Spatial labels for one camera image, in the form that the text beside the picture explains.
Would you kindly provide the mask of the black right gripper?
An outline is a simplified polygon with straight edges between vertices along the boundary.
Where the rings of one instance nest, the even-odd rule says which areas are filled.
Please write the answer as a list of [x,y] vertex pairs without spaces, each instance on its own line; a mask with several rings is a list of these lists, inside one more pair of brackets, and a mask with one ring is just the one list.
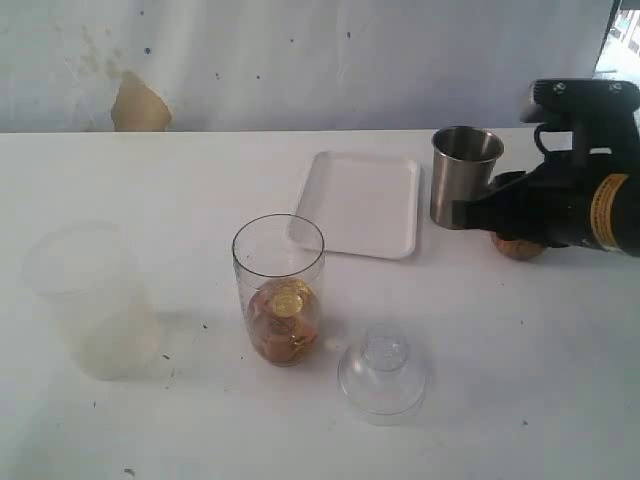
[[466,230],[550,248],[639,245],[639,88],[622,80],[544,79],[534,124],[544,160],[500,174],[462,204]]

